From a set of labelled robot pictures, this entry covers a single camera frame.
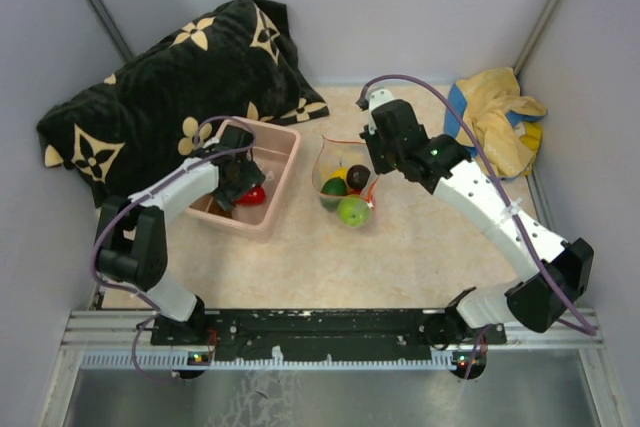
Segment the red chili pepper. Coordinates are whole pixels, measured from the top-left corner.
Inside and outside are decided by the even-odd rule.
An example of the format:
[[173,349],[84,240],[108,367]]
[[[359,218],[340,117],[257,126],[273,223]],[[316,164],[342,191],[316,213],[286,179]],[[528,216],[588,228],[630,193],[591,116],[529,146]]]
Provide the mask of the red chili pepper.
[[246,194],[235,201],[239,206],[258,206],[266,201],[266,192],[262,186],[251,188]]

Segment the pink plastic bin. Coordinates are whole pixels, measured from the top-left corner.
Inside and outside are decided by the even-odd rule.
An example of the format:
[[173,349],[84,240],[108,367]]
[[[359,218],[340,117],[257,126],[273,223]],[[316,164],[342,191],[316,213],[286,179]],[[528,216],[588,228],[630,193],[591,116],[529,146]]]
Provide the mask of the pink plastic bin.
[[292,177],[301,136],[288,127],[250,119],[243,119],[243,122],[251,127],[255,135],[252,153],[256,164],[266,176],[262,185],[266,201],[258,206],[234,206],[231,210],[232,218],[224,218],[208,212],[214,198],[204,195],[184,213],[222,232],[267,242],[272,236]]

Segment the dark purple plum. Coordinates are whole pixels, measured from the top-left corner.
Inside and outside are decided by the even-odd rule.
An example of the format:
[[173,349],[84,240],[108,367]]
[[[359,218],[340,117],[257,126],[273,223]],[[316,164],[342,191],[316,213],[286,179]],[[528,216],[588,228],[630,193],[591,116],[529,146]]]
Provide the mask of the dark purple plum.
[[351,166],[347,170],[346,183],[350,189],[362,191],[371,176],[371,171],[368,167],[361,164]]

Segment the clear zip top bag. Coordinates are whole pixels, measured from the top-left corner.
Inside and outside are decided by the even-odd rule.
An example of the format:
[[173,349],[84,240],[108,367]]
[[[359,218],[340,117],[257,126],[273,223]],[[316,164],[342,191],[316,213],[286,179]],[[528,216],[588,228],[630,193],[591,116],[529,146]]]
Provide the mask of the clear zip top bag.
[[[315,190],[316,196],[318,198],[318,201],[321,205],[321,201],[320,201],[321,188],[323,184],[330,179],[330,175],[335,170],[341,167],[347,167],[349,169],[351,166],[356,164],[365,165],[371,171],[370,179],[366,187],[361,191],[361,194],[359,195],[359,197],[367,201],[370,207],[372,208],[371,218],[367,223],[369,224],[374,218],[375,190],[379,180],[379,176],[375,173],[373,169],[373,165],[369,157],[369,152],[364,142],[336,140],[336,139],[330,139],[323,136],[321,149],[319,151],[319,154],[312,168],[311,182]],[[330,212],[328,210],[326,211],[332,214],[337,219],[338,222],[346,226],[340,221],[337,215],[337,209],[333,212]],[[359,228],[353,228],[348,226],[346,227],[351,229],[361,229],[361,228],[364,228],[366,225]]]

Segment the yellow lemon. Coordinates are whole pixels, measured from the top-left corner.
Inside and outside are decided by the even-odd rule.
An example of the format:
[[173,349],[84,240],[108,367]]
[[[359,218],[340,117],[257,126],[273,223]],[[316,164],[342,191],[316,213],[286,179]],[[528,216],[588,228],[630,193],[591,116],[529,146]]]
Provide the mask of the yellow lemon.
[[347,167],[341,167],[341,168],[335,170],[330,175],[330,179],[339,178],[339,179],[342,179],[343,181],[346,181],[347,175],[348,175],[348,168]]

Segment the dark green lime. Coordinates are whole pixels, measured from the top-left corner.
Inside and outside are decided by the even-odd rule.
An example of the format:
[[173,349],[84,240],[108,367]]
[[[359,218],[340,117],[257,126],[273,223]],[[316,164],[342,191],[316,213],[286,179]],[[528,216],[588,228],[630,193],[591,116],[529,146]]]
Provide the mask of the dark green lime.
[[341,177],[332,177],[321,188],[321,205],[328,211],[337,209],[343,197],[348,194],[348,186]]

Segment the light green apple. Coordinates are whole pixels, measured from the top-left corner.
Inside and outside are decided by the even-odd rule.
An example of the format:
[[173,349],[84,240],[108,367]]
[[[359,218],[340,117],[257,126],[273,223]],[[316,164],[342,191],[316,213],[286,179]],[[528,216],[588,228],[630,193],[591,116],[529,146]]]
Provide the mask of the light green apple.
[[340,200],[337,215],[348,227],[359,228],[366,225],[372,214],[369,203],[359,196],[347,196]]

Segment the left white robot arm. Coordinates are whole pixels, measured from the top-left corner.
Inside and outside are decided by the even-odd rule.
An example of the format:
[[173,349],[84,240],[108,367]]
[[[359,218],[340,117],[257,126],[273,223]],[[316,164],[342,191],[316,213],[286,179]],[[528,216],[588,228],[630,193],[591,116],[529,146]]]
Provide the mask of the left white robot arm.
[[200,197],[210,194],[230,211],[265,175],[253,160],[253,129],[222,118],[222,131],[171,173],[126,198],[104,202],[91,257],[94,279],[105,288],[129,292],[173,320],[184,342],[201,341],[208,320],[199,298],[168,271],[167,225]]

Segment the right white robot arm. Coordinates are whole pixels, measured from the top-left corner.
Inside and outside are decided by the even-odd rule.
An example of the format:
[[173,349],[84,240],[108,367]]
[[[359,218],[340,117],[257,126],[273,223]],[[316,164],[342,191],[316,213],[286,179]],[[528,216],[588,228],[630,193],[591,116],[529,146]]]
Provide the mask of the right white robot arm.
[[585,291],[594,251],[568,242],[504,200],[469,152],[452,137],[429,137],[412,106],[387,89],[371,94],[360,136],[378,174],[399,171],[463,214],[508,261],[517,279],[470,288],[456,297],[448,334],[470,342],[482,327],[517,321],[546,332]]

